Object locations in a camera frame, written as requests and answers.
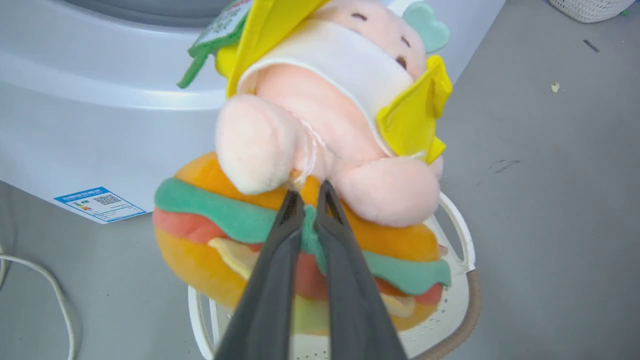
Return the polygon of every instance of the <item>white wicker basket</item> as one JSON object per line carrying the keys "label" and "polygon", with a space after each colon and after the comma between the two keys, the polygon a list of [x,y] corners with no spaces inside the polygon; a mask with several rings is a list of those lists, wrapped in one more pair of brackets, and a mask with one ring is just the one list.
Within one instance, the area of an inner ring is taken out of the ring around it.
{"label": "white wicker basket", "polygon": [[551,5],[579,22],[611,19],[635,0],[549,0]]}

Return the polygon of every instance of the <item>plush toy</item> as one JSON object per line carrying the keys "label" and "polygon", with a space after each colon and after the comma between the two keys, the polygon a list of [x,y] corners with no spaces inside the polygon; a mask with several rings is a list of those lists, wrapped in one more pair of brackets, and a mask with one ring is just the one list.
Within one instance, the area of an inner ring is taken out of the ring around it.
{"label": "plush toy", "polygon": [[293,331],[326,334],[326,268],[313,223],[329,179],[394,325],[409,329],[451,285],[422,224],[437,205],[444,144],[435,119],[451,84],[442,59],[427,59],[424,28],[410,26],[421,19],[415,12],[405,21],[368,1],[325,2],[237,0],[196,41],[196,68],[212,44],[221,47],[216,68],[229,98],[217,151],[156,192],[158,244],[181,279],[233,309],[287,189],[297,187],[306,206]]}
{"label": "plush toy", "polygon": [[426,60],[418,32],[383,5],[332,1],[240,78],[218,118],[223,171],[246,194],[329,179],[367,220],[424,221],[438,204],[442,159],[427,164],[428,149],[394,156],[376,115]]}

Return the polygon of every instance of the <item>white collar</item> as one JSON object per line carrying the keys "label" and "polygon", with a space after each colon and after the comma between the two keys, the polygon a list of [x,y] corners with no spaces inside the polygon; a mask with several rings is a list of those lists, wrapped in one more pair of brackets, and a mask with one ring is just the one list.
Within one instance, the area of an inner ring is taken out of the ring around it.
{"label": "white collar", "polygon": [[380,147],[394,155],[378,131],[376,116],[411,86],[413,79],[378,46],[340,25],[309,19],[244,72],[237,93],[252,92],[259,70],[276,64],[310,70],[333,84],[366,116]]}

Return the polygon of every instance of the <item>debris on floor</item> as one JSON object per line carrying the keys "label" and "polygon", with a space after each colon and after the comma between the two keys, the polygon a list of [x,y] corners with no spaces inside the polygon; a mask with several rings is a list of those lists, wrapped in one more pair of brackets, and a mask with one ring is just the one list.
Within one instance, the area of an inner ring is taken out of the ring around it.
{"label": "debris on floor", "polygon": [[584,42],[585,44],[587,44],[587,46],[588,46],[588,47],[590,47],[590,48],[591,48],[591,50],[595,51],[596,53],[599,53],[599,52],[600,52],[600,50],[599,50],[597,47],[595,47],[595,46],[594,46],[594,45],[593,45],[589,40],[584,39],[582,42]]}

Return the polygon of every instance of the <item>scratch mark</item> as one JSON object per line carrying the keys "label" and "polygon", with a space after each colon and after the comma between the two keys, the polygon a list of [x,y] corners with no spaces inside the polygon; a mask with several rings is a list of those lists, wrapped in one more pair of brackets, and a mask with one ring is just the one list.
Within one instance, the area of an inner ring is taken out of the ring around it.
{"label": "scratch mark", "polygon": [[594,46],[594,45],[593,45],[589,40],[584,39],[582,42],[584,42],[585,44],[587,44],[587,46],[588,46],[588,47],[590,47],[590,48],[591,48],[591,50],[595,51],[596,53],[599,53],[599,52],[600,52],[600,50],[599,50],[597,47],[595,47],[595,46]]}
{"label": "scratch mark", "polygon": [[501,172],[503,172],[503,171],[507,170],[507,169],[508,169],[509,167],[511,167],[513,164],[519,164],[519,163],[520,163],[520,160],[511,160],[511,161],[509,161],[509,163],[508,163],[505,167],[503,167],[503,168],[502,168],[502,169],[500,169],[500,170],[496,170],[496,171],[494,171],[493,173],[494,173],[494,174],[499,174],[499,173],[501,173]]}

